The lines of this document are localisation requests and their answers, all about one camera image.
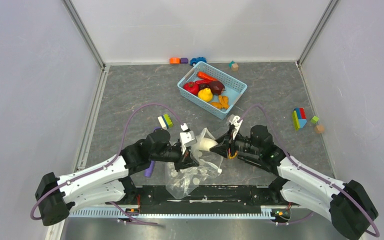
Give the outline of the white toy egg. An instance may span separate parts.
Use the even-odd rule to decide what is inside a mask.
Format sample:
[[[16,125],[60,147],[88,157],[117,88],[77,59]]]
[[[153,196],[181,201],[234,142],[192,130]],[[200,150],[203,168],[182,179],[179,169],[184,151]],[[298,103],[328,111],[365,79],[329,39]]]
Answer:
[[[209,152],[210,149],[215,147],[217,144],[218,143],[214,139],[204,137],[201,140],[198,140],[197,143],[191,147],[191,152],[193,154],[201,151]]]

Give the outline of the clear dotted zip top bag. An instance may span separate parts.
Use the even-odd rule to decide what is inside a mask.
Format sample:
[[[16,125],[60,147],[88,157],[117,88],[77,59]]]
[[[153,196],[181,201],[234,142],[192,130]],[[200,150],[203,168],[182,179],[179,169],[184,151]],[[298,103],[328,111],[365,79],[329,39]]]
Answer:
[[[197,141],[203,138],[216,140],[206,127],[196,136]],[[222,173],[222,156],[210,151],[198,151],[192,155],[198,160],[198,167],[176,171],[173,163],[165,164],[165,188],[177,200],[185,198],[199,185]]]

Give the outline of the yellow toy pear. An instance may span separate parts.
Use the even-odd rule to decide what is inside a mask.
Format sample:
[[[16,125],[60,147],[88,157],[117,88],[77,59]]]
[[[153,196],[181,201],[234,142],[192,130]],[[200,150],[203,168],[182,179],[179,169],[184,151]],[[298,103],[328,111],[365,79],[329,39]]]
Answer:
[[[211,91],[210,88],[204,88],[204,89],[201,89],[198,94],[197,94],[198,98],[200,98],[201,100],[203,100],[204,102],[210,102],[212,101],[213,99],[213,93]]]

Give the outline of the dark red toy onion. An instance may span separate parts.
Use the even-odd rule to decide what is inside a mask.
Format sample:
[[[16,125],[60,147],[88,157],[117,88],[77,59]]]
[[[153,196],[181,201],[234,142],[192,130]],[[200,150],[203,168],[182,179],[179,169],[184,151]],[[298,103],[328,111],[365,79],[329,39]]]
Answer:
[[[208,84],[213,95],[219,96],[225,91],[225,85],[220,81],[212,81]]]

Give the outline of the light blue plastic basket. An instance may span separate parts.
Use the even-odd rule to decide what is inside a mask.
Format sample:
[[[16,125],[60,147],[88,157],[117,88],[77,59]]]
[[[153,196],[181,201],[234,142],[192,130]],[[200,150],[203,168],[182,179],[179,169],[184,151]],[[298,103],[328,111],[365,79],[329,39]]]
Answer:
[[[183,97],[222,120],[248,86],[200,61],[177,83],[177,87]]]

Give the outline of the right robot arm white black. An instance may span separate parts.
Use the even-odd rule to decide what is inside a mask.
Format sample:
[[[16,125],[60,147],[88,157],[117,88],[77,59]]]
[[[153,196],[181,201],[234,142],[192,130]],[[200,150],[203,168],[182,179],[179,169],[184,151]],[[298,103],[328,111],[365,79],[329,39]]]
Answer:
[[[233,125],[209,151],[233,157],[272,173],[269,199],[305,207],[331,222],[349,240],[358,240],[379,216],[364,187],[355,180],[344,182],[323,175],[299,162],[275,145],[264,125],[255,125],[243,136]]]

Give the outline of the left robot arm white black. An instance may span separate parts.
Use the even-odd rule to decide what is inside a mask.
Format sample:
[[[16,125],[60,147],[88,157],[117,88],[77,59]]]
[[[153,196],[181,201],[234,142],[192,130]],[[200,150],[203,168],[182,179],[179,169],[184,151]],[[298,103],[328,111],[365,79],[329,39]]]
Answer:
[[[192,130],[180,132],[174,144],[170,139],[167,130],[158,128],[92,167],[61,176],[54,172],[45,174],[34,194],[36,203],[30,217],[47,227],[92,205],[121,200],[131,204],[137,198],[137,190],[124,182],[149,168],[152,161],[173,163],[176,171],[199,166],[191,152],[198,142]]]

